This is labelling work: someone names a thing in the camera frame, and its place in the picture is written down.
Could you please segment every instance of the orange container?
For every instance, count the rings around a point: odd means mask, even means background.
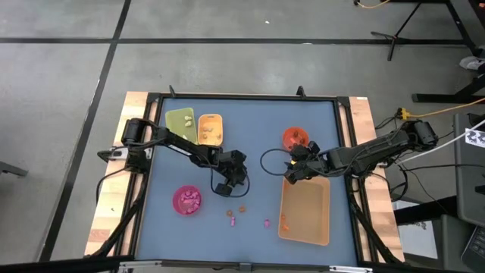
[[[222,117],[217,114],[199,118],[199,144],[220,146],[222,144]]]
[[[330,182],[325,177],[283,179],[278,236],[326,246],[330,242]]]
[[[296,145],[307,146],[309,142],[308,133],[300,127],[290,127],[283,133],[283,146],[288,151]]]

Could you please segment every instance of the orange bowl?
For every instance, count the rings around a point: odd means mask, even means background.
[[[283,134],[283,146],[288,151],[296,145],[307,146],[309,142],[308,133],[300,127],[290,127]]]

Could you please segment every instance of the yellow cable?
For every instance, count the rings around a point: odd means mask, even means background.
[[[451,110],[456,110],[456,109],[460,109],[460,108],[464,108],[464,107],[468,107],[470,105],[474,105],[474,104],[477,104],[478,102],[482,102],[484,101],[485,98],[483,99],[478,99],[477,101],[474,101],[474,102],[471,102],[471,103],[468,103],[468,104],[465,104],[465,105],[459,105],[459,106],[455,106],[455,107],[451,107],[451,108],[447,108],[447,109],[443,109],[443,110],[439,110],[439,111],[434,111],[434,112],[431,112],[431,113],[427,113],[427,114],[422,114],[422,115],[412,115],[410,114],[409,112],[406,112],[404,116],[406,117],[410,117],[410,118],[424,118],[424,117],[429,117],[431,115],[438,115],[438,114],[441,114],[441,113],[444,113],[444,112],[447,112],[447,111],[451,111]]]
[[[361,2],[357,2],[357,4],[358,4],[359,6],[361,6],[362,8],[368,8],[368,9],[372,9],[372,8],[378,8],[378,7],[380,7],[381,5],[384,5],[384,4],[386,4],[387,2],[389,2],[389,1],[391,1],[391,0],[386,0],[386,1],[381,2],[380,4],[377,4],[377,5],[375,5],[375,6],[366,6],[366,5],[361,4]]]

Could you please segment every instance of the orange tray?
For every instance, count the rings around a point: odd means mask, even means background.
[[[330,182],[324,177],[283,179],[278,236],[326,246],[330,241]]]
[[[199,144],[220,146],[222,144],[222,117],[217,114],[199,118]]]

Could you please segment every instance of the gray floor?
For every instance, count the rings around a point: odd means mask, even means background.
[[[111,37],[122,0],[3,0],[0,37]],[[467,1],[454,1],[476,43],[485,32]],[[270,37],[372,39],[394,33],[413,4],[363,10],[348,1],[133,1],[122,37]],[[402,36],[457,39],[443,5],[423,5]],[[30,170],[26,178],[0,175],[0,263],[35,259],[47,217],[92,99],[107,45],[0,44],[0,160]],[[398,107],[425,113],[448,105],[415,104],[410,94],[453,93],[474,76],[458,66],[462,47],[369,45],[119,45],[61,227],[53,259],[81,257],[95,209],[95,184],[105,163],[95,155],[114,137],[126,91],[367,96],[374,123]],[[483,106],[465,111],[483,111]],[[452,114],[427,120],[439,135]],[[393,125],[380,130],[386,133]],[[407,166],[453,162],[452,148]],[[452,169],[419,171],[436,198],[455,192]],[[402,181],[395,168],[391,184]],[[408,195],[428,201],[413,177]]]

